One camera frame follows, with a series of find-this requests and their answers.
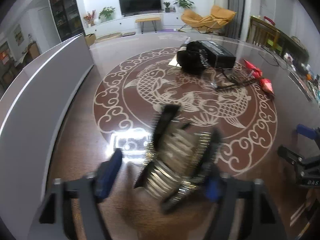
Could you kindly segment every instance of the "gray curtain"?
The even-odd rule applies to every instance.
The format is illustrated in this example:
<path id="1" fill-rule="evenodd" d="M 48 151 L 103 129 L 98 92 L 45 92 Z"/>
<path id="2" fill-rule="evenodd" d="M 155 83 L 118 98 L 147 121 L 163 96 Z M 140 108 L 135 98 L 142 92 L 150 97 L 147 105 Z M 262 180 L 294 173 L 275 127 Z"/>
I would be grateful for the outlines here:
<path id="1" fill-rule="evenodd" d="M 236 15 L 226 26 L 226 37 L 239 39 L 243 21 L 244 0 L 228 0 L 228 4 L 228 9 L 235 11 Z"/>

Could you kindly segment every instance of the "poster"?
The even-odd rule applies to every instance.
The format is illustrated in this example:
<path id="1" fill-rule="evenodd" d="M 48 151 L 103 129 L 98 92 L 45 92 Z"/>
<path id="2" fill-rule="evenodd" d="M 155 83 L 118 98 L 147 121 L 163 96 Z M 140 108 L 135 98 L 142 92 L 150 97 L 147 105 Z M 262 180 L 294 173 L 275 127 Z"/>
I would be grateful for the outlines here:
<path id="1" fill-rule="evenodd" d="M 18 43 L 18 46 L 20 46 L 20 44 L 24 41 L 20 24 L 18 24 L 17 27 L 14 29 L 13 35 L 16 39 L 16 42 Z"/>

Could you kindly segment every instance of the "television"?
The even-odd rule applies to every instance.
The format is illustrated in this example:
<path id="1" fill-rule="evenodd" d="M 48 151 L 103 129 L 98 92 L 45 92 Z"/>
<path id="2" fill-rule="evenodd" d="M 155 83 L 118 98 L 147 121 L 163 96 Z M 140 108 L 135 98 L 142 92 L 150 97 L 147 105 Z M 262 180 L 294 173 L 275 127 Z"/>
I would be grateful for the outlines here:
<path id="1" fill-rule="evenodd" d="M 119 0 L 122 15 L 160 11 L 161 0 Z"/>

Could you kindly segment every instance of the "purple mat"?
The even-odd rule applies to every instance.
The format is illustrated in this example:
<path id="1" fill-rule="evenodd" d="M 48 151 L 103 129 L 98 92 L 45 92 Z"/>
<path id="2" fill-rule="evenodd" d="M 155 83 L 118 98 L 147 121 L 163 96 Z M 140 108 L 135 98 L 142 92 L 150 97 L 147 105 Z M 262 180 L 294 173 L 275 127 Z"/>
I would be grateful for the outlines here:
<path id="1" fill-rule="evenodd" d="M 178 32 L 178 31 L 175 31 L 174 29 L 166 29 L 166 30 L 160 30 L 160 31 L 157 31 L 159 33 L 175 33 L 175 32 Z"/>

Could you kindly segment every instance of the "red envelope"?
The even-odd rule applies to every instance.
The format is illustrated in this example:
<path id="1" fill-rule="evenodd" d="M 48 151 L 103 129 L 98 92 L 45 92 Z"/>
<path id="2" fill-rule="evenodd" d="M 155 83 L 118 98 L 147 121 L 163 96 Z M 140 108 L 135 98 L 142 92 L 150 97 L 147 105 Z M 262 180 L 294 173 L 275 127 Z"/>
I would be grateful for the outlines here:
<path id="1" fill-rule="evenodd" d="M 259 83 L 260 83 L 260 86 L 263 91 L 274 95 L 272 84 L 271 84 L 270 80 L 268 80 L 267 78 L 261 78 L 259 80 Z"/>
<path id="2" fill-rule="evenodd" d="M 262 71 L 257 68 L 255 65 L 253 65 L 251 62 L 247 61 L 244 59 L 244 62 L 245 62 L 245 66 L 248 68 L 248 69 L 251 69 L 253 70 L 254 72 L 252 73 L 252 76 L 254 76 L 255 78 L 260 78 L 262 77 Z"/>

